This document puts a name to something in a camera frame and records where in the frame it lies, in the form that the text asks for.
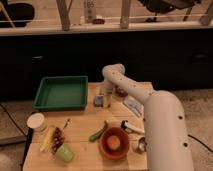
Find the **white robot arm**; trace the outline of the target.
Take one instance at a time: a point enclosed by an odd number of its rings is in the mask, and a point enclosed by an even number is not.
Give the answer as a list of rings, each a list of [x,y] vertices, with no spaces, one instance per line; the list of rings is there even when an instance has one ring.
[[[144,129],[149,171],[194,171],[185,114],[180,100],[171,92],[149,90],[125,76],[122,64],[105,66],[101,92],[115,85],[144,106]]]

